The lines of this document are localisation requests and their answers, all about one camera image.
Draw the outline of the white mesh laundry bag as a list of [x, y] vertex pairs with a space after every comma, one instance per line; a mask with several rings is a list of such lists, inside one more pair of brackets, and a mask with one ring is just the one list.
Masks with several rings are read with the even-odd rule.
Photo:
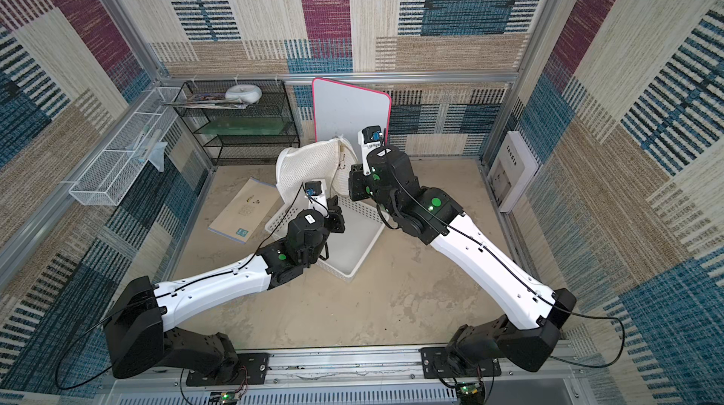
[[276, 161], [276, 188], [286, 204], [292, 204], [300, 186], [310, 181], [324, 180], [332, 196], [349, 197], [349, 175], [357, 163], [353, 146], [344, 137], [287, 148]]

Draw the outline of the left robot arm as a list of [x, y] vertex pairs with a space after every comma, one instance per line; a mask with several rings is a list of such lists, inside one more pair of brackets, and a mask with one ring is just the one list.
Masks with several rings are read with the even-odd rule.
[[218, 384], [233, 382], [241, 362], [229, 337], [203, 335], [181, 323], [240, 297], [277, 288], [328, 256], [327, 240], [343, 233], [339, 200], [305, 209], [288, 223], [285, 237], [226, 267], [172, 282], [131, 281], [109, 312], [104, 333], [114, 378], [152, 367], [193, 371]]

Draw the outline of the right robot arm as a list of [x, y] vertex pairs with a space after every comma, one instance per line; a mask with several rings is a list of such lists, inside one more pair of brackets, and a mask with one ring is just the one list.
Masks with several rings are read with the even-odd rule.
[[361, 151], [363, 161], [350, 173], [351, 199], [372, 199], [396, 228], [453, 261], [503, 310], [492, 322], [456, 331], [446, 347], [452, 372], [468, 375], [496, 358], [539, 371], [574, 310], [571, 292], [541, 284], [490, 242], [448, 193], [421, 186], [404, 152], [379, 141]]

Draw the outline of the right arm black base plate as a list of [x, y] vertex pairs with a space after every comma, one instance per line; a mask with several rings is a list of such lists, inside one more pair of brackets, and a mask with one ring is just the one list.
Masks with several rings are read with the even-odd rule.
[[423, 347], [419, 349], [419, 354], [423, 376], [426, 379], [493, 378], [502, 374], [497, 360], [487, 359], [477, 364], [470, 363], [458, 355], [450, 354], [445, 347]]

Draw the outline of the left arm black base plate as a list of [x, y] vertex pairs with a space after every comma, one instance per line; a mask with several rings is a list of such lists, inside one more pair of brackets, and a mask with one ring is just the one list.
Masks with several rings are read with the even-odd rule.
[[238, 353], [230, 363], [224, 363], [216, 372], [203, 375], [199, 372], [188, 374], [185, 385], [202, 386], [241, 386], [261, 385], [266, 380], [271, 354], [268, 352]]

